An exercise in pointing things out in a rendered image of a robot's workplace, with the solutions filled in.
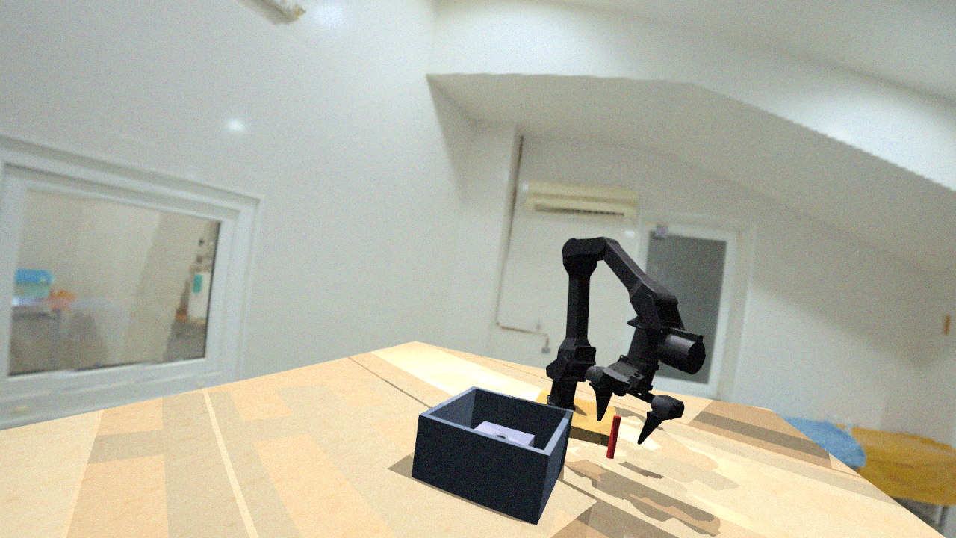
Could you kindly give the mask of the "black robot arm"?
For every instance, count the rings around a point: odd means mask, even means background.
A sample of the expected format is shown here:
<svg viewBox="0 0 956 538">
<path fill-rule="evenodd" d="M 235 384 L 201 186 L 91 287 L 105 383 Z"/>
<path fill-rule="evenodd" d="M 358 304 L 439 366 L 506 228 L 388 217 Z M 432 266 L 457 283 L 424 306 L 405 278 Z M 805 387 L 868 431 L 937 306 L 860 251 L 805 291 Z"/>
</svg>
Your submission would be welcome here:
<svg viewBox="0 0 956 538">
<path fill-rule="evenodd" d="M 624 283 L 638 315 L 627 322 L 635 327 L 630 351 L 649 359 L 660 359 L 662 363 L 689 374 L 702 368 L 706 360 L 703 335 L 684 331 L 677 298 L 648 278 L 619 247 L 618 241 L 607 236 L 571 238 L 562 248 L 562 257 L 569 273 L 566 335 L 557 359 L 546 367 L 546 376 L 553 381 L 547 405 L 576 411 L 574 395 L 577 383 L 586 382 L 586 371 L 595 365 L 595 347 L 591 347 L 587 337 L 589 282 L 598 260 L 605 260 Z M 619 355 L 617 363 L 602 371 L 600 387 L 617 396 L 641 392 L 645 384 L 643 364 L 631 365 L 626 359 L 626 356 Z"/>
</svg>

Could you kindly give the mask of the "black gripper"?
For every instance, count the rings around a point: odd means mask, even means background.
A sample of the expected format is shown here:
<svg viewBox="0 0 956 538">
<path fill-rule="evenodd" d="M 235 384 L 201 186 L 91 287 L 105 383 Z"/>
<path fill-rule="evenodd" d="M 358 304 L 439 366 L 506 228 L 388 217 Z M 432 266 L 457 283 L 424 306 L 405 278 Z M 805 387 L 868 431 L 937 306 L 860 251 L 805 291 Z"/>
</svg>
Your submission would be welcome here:
<svg viewBox="0 0 956 538">
<path fill-rule="evenodd" d="M 641 399 L 641 401 L 648 402 L 650 404 L 652 411 L 648 411 L 648 419 L 645 420 L 643 424 L 641 435 L 639 435 L 638 442 L 636 444 L 642 444 L 659 425 L 663 420 L 672 420 L 674 418 L 682 418 L 684 411 L 684 404 L 682 401 L 677 401 L 676 398 L 673 398 L 669 395 L 653 395 L 649 391 L 652 391 L 653 386 L 651 385 L 654 374 L 659 370 L 659 360 L 649 359 L 641 355 L 636 355 L 634 352 L 628 351 L 626 363 L 631 365 L 636 365 L 636 363 L 643 364 L 643 379 L 645 379 L 645 384 L 643 389 L 638 394 L 628 394 L 636 396 L 636 398 Z M 586 371 L 584 378 L 590 381 L 589 386 L 593 387 L 595 390 L 595 402 L 597 406 L 595 407 L 595 412 L 597 412 L 597 421 L 600 422 L 605 415 L 606 408 L 610 403 L 610 398 L 612 396 L 612 391 L 600 387 L 600 382 L 602 379 L 602 371 L 605 370 L 603 365 L 595 367 L 591 365 L 590 368 Z"/>
</svg>

